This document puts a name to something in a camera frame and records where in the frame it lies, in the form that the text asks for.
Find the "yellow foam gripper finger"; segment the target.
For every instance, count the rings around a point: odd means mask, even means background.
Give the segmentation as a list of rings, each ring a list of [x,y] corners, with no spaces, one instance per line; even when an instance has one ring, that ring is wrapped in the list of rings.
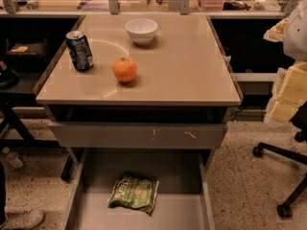
[[[289,122],[307,102],[307,62],[297,61],[288,69],[279,68],[268,102],[268,119]]]
[[[273,27],[271,27],[269,30],[266,30],[263,35],[263,38],[271,42],[282,42],[284,39],[284,31],[287,20],[288,18],[284,18],[277,24],[275,24]]]

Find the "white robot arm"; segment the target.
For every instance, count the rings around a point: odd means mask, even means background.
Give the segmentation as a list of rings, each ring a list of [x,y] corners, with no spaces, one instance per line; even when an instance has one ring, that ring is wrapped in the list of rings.
[[[266,107],[264,122],[270,126],[289,122],[307,102],[307,0],[300,1],[291,14],[267,30],[264,38],[283,42],[283,52],[295,63],[279,68]]]

